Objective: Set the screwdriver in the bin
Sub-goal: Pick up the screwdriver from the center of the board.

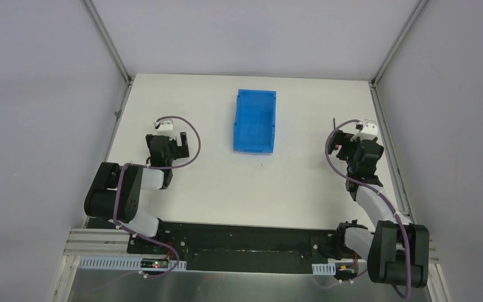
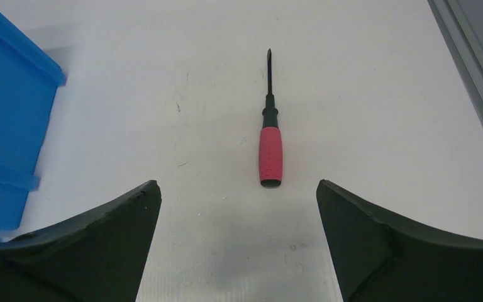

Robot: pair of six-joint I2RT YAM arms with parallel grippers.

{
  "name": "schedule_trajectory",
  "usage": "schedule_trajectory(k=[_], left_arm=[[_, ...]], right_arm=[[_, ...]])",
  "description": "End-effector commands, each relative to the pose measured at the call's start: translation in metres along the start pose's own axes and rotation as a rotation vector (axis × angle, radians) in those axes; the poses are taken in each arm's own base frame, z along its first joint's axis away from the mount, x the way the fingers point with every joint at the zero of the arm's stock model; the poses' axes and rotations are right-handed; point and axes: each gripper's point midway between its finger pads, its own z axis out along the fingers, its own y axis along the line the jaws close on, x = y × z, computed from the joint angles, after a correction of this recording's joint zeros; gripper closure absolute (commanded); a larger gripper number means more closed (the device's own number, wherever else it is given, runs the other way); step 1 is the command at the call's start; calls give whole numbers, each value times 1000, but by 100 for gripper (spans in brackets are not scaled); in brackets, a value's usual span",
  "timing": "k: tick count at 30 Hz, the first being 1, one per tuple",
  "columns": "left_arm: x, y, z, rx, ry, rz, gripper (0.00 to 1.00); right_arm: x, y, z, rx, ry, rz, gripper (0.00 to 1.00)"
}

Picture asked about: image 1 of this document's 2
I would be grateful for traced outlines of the red handled screwdriver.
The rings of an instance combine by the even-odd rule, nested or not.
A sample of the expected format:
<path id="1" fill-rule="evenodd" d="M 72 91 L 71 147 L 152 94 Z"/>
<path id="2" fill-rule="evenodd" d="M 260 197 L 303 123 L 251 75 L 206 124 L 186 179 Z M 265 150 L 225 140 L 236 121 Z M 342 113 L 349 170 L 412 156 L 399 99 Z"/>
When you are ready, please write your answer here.
<path id="1" fill-rule="evenodd" d="M 333 118 L 333 135 L 330 141 L 330 153 L 340 148 L 340 130 L 336 129 L 336 119 Z"/>

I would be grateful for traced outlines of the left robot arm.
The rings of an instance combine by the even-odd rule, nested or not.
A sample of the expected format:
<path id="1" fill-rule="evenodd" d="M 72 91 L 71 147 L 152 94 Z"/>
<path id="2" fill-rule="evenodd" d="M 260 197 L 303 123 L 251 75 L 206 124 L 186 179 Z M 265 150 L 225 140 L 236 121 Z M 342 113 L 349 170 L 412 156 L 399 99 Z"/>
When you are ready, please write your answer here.
<path id="1" fill-rule="evenodd" d="M 84 201 L 88 217 L 112 221 L 146 237 L 155 237 L 160 219 L 147 213 L 140 204 L 144 190 L 167 189 L 172 178 L 172 164 L 189 157 L 187 134 L 176 137 L 148 134 L 145 137 L 150 152 L 149 169 L 139 164 L 123 167 L 113 162 L 102 162 Z"/>

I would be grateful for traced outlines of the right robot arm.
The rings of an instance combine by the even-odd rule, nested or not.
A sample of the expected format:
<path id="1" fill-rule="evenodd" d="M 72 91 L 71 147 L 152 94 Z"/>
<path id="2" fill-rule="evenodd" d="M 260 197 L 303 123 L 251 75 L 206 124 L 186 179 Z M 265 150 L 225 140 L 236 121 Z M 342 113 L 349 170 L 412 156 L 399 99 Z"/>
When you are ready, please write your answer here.
<path id="1" fill-rule="evenodd" d="M 328 154 L 346 162 L 345 188 L 375 226 L 373 233 L 356 221 L 339 224 L 331 236 L 331 257 L 357 254 L 367 263 L 372 282 L 423 288 L 428 281 L 430 233 L 423 225 L 399 214 L 386 196 L 376 174 L 384 148 L 376 139 L 355 137 L 334 130 L 328 138 Z"/>

